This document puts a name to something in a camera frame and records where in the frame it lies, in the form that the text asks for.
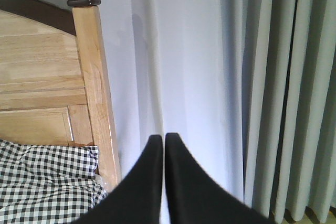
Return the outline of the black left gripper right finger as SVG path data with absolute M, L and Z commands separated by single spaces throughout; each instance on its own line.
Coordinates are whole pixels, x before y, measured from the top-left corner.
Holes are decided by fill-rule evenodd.
M 271 223 L 213 181 L 177 133 L 165 136 L 165 185 L 171 223 Z

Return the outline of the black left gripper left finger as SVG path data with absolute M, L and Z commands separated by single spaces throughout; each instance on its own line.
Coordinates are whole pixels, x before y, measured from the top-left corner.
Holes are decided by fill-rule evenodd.
M 151 135 L 120 184 L 76 223 L 159 223 L 162 195 L 162 137 Z

